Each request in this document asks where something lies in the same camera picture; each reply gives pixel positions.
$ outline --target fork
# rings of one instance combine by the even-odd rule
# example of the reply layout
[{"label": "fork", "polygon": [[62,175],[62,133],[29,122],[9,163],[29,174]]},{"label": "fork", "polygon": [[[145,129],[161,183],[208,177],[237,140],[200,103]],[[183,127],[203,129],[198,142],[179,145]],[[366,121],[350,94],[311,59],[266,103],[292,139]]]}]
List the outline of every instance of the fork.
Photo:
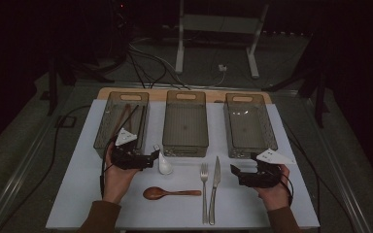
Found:
[{"label": "fork", "polygon": [[203,184],[202,187],[202,201],[203,201],[203,209],[202,209],[202,223],[208,223],[208,215],[207,215],[207,188],[205,182],[208,181],[208,164],[202,163],[201,165],[201,181]]}]

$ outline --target transparent plastic container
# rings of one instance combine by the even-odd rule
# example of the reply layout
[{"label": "transparent plastic container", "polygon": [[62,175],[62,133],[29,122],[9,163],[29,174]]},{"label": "transparent plastic container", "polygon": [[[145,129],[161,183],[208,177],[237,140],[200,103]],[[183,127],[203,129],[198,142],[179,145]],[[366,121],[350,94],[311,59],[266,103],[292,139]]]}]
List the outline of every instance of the transparent plastic container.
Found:
[{"label": "transparent plastic container", "polygon": [[162,145],[167,156],[205,157],[209,139],[204,92],[167,92]]},{"label": "transparent plastic container", "polygon": [[108,97],[105,111],[99,125],[93,147],[99,156],[103,156],[104,148],[112,137],[123,127],[126,131],[137,135],[137,146],[134,150],[142,154],[145,147],[145,129],[148,123],[149,94],[146,92],[116,92]]},{"label": "transparent plastic container", "polygon": [[228,155],[250,158],[278,148],[265,101],[260,94],[228,93],[225,95],[224,115]]}]

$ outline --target wooden spoon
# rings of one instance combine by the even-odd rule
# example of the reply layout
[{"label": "wooden spoon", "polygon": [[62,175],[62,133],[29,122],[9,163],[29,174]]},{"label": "wooden spoon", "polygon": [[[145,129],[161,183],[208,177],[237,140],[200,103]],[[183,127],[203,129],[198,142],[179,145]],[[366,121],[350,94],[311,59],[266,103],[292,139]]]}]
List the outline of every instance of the wooden spoon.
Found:
[{"label": "wooden spoon", "polygon": [[200,190],[186,190],[186,191],[166,191],[160,187],[152,186],[144,191],[144,197],[148,200],[157,200],[166,195],[192,195],[200,196]]}]

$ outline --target knife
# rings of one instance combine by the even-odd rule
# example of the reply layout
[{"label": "knife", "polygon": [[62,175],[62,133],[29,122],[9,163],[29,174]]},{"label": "knife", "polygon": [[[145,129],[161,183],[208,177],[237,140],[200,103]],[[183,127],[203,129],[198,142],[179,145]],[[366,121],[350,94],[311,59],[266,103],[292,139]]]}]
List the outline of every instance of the knife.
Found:
[{"label": "knife", "polygon": [[220,159],[217,157],[217,162],[215,164],[214,172],[214,184],[211,194],[211,203],[210,203],[210,224],[215,224],[215,194],[217,192],[218,183],[220,183]]}]

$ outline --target wooden board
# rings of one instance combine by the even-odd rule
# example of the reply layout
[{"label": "wooden board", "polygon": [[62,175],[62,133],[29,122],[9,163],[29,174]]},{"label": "wooden board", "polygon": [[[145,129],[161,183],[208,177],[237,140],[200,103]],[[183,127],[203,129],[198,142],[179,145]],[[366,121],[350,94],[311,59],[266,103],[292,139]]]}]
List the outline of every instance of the wooden board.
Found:
[{"label": "wooden board", "polygon": [[[168,90],[169,89],[104,87],[99,91],[97,99],[106,100],[108,99],[108,96],[112,91],[120,91],[120,92],[147,92],[150,95],[151,101],[166,101],[166,92]],[[224,102],[226,93],[243,93],[243,94],[260,94],[263,96],[265,104],[272,104],[269,94],[265,92],[238,91],[238,90],[202,90],[202,89],[194,89],[193,91],[205,92],[207,103]]]}]

